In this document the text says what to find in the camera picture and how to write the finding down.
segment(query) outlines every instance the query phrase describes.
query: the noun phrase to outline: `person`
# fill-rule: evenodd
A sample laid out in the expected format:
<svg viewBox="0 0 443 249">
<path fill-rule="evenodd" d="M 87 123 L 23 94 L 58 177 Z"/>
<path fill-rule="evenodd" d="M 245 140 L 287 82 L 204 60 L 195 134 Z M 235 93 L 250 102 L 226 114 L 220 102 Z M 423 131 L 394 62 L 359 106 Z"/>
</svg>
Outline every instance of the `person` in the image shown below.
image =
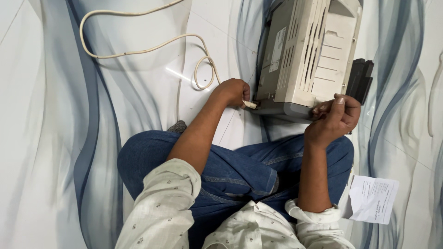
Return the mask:
<svg viewBox="0 0 443 249">
<path fill-rule="evenodd" d="M 227 106 L 249 100 L 247 83 L 217 86 L 182 134 L 146 131 L 117 166 L 134 208 L 116 249 L 350 249 L 338 201 L 354 159 L 344 137 L 360 103 L 336 94 L 313 109 L 304 134 L 231 151 L 211 145 Z"/>
</svg>

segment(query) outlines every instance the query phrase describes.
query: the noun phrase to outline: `blue jeans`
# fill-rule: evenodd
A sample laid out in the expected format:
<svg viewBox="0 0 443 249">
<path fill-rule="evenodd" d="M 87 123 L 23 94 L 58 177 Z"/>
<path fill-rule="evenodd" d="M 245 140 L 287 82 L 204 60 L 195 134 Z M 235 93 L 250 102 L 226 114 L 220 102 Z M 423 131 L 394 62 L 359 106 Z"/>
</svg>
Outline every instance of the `blue jeans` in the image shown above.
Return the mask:
<svg viewBox="0 0 443 249">
<path fill-rule="evenodd" d="M 143 190 L 143 178 L 165 162 L 179 137 L 173 132 L 146 131 L 125 143 L 117 167 L 133 199 Z M 235 151 L 212 145 L 200 194 L 190 208 L 194 217 L 194 225 L 188 231 L 190 248 L 201 248 L 208 234 L 250 200 L 260 200 L 295 222 L 284 205 L 298 197 L 303 140 L 302 134 Z M 327 147 L 326 156 L 329 197 L 337 204 L 350 174 L 354 147 L 343 136 Z M 277 175 L 278 191 L 270 195 Z"/>
</svg>

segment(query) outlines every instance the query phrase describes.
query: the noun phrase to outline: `hand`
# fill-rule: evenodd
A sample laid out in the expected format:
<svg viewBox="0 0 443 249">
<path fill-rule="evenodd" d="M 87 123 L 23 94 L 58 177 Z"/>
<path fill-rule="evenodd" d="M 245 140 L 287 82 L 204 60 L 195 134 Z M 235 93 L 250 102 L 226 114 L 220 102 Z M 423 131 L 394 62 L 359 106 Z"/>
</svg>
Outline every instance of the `hand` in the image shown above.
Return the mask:
<svg viewBox="0 0 443 249">
<path fill-rule="evenodd" d="M 342 94 L 335 94 L 334 98 L 312 110 L 319 119 L 306 128 L 305 146 L 326 149 L 332 141 L 349 133 L 357 125 L 360 103 L 353 97 Z"/>
<path fill-rule="evenodd" d="M 229 79 L 218 85 L 211 94 L 211 98 L 216 98 L 226 106 L 245 107 L 243 100 L 249 101 L 249 85 L 240 79 Z"/>
</svg>

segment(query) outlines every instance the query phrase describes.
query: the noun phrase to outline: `shirt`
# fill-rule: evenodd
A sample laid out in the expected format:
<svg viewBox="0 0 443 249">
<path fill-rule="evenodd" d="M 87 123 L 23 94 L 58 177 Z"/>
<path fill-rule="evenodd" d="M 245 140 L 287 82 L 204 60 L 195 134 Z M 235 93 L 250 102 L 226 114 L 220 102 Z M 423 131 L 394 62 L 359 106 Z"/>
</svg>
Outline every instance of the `shirt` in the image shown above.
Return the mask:
<svg viewBox="0 0 443 249">
<path fill-rule="evenodd" d="M 200 192 L 200 175 L 187 162 L 169 160 L 144 179 L 144 189 L 123 225 L 116 249 L 188 249 L 194 223 L 189 208 Z M 268 205 L 250 201 L 205 239 L 203 249 L 355 249 L 338 227 L 336 205 L 322 213 L 301 210 L 297 199 L 285 205 L 297 224 Z"/>
</svg>

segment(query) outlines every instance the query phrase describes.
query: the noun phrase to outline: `floor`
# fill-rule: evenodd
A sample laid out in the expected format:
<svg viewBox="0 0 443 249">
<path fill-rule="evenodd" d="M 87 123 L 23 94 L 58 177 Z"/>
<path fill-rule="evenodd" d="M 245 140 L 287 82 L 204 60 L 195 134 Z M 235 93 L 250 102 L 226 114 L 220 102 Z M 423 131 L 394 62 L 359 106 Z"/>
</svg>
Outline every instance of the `floor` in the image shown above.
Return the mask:
<svg viewBox="0 0 443 249">
<path fill-rule="evenodd" d="M 121 146 L 136 133 L 166 130 L 176 122 L 179 82 L 179 118 L 190 123 L 217 80 L 203 91 L 195 87 L 195 64 L 204 53 L 194 37 L 148 54 L 94 64 L 78 46 L 78 22 L 95 9 L 141 11 L 168 2 L 2 3 L 2 248 L 30 243 L 41 248 L 113 247 L 132 207 L 115 165 Z M 263 11 L 270 2 L 184 0 L 147 16 L 91 17 L 85 33 L 100 55 L 146 49 L 196 33 L 204 38 L 221 80 L 241 78 L 253 87 Z M 355 58 L 373 59 L 376 69 L 359 125 L 350 136 L 356 151 L 352 174 L 396 179 L 400 189 L 389 225 L 340 221 L 356 248 L 443 247 L 443 120 L 438 108 L 443 94 L 438 73 L 443 2 L 407 0 L 408 16 L 399 2 L 364 2 Z M 202 63 L 198 81 L 210 79 L 210 66 Z M 305 127 L 260 121 L 247 111 L 228 108 L 213 144 L 235 149 L 302 133 Z M 80 205 L 79 186 L 84 187 Z M 346 191 L 342 207 L 347 205 Z"/>
</svg>

